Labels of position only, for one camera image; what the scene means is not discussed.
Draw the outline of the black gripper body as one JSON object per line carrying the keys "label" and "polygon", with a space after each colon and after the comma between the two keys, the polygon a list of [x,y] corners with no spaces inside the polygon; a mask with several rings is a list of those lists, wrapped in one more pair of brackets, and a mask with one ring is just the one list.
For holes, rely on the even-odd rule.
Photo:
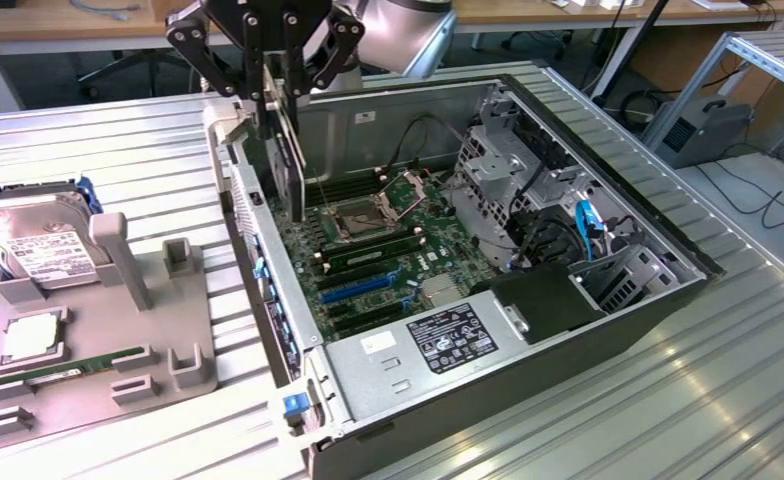
{"label": "black gripper body", "polygon": [[242,48],[244,32],[254,28],[260,39],[252,42],[260,50],[284,50],[288,45],[302,47],[332,9],[330,0],[212,0],[201,8],[232,43]]}

